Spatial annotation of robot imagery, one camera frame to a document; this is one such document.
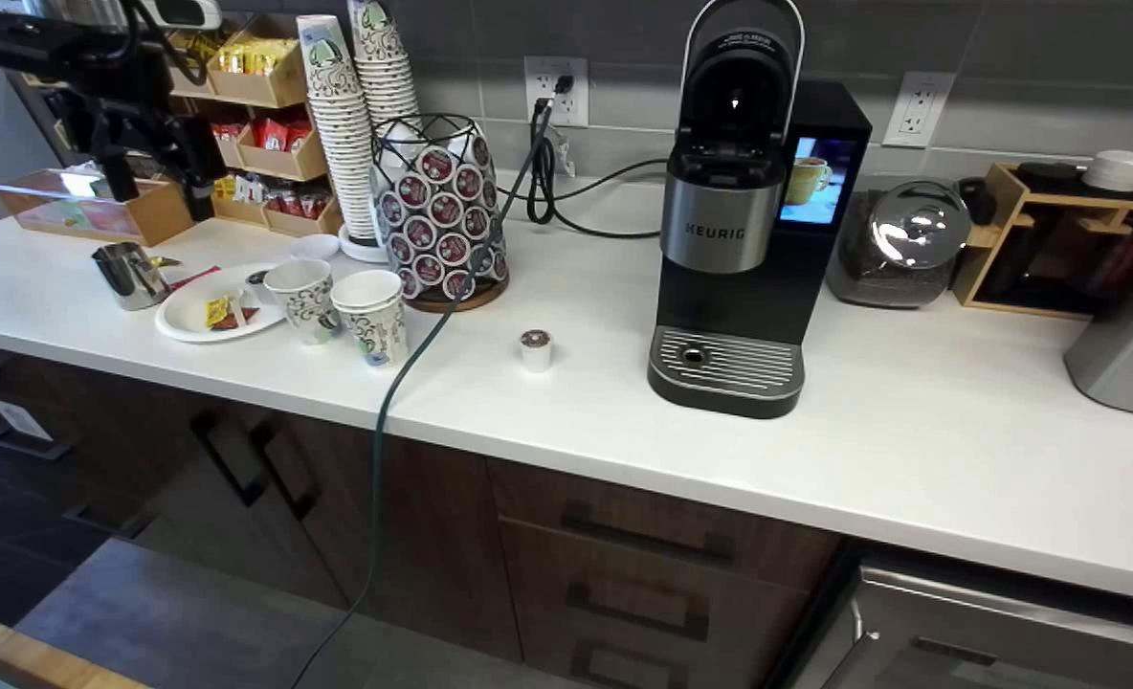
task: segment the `coffee maker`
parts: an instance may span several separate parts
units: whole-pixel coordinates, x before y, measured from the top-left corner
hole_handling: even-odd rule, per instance
[[[842,84],[802,84],[794,0],[771,0],[797,26],[794,54],[762,26],[694,49],[719,5],[686,39],[649,378],[680,404],[780,417],[874,126]]]

